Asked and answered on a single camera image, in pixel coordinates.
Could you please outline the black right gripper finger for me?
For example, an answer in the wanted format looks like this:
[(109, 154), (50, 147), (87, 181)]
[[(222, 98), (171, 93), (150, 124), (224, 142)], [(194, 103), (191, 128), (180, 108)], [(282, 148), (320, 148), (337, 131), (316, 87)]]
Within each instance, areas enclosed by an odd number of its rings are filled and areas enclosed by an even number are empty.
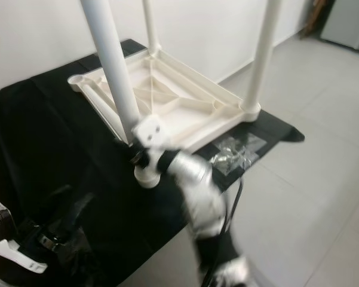
[(124, 153), (128, 161), (139, 161), (142, 158), (142, 146), (139, 143), (129, 144), (123, 141), (116, 141), (115, 145)]

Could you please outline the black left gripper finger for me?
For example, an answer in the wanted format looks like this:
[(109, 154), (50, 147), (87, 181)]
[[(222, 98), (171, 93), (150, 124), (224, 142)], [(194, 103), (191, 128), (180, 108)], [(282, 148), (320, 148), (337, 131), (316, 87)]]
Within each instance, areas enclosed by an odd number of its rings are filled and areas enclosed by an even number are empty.
[(86, 193), (75, 203), (75, 227), (87, 236), (96, 229), (103, 214), (101, 193)]

